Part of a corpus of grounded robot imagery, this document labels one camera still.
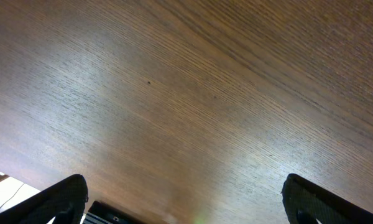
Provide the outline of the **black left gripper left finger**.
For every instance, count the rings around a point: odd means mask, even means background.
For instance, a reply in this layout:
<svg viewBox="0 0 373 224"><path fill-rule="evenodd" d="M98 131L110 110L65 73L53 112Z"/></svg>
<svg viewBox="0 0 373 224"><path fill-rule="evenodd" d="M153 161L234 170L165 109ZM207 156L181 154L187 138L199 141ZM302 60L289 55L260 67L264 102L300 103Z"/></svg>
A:
<svg viewBox="0 0 373 224"><path fill-rule="evenodd" d="M74 174L0 213L0 224L79 224L88 201L85 178Z"/></svg>

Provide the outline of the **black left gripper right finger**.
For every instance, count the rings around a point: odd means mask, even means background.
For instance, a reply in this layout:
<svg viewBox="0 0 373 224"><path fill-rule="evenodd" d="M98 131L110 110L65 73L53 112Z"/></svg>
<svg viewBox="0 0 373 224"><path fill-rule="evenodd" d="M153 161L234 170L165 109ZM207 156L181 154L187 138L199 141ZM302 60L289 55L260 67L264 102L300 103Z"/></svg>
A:
<svg viewBox="0 0 373 224"><path fill-rule="evenodd" d="M289 174L282 188L282 202L291 224L373 223L373 213L304 179Z"/></svg>

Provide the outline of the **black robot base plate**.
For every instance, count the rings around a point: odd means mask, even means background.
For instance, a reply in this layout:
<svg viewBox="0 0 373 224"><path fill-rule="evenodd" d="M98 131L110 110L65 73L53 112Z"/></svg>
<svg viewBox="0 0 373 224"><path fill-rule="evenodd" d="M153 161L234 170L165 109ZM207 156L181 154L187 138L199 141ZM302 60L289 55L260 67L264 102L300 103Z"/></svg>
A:
<svg viewBox="0 0 373 224"><path fill-rule="evenodd" d="M145 222L105 203L94 201L85 215L83 224L145 224Z"/></svg>

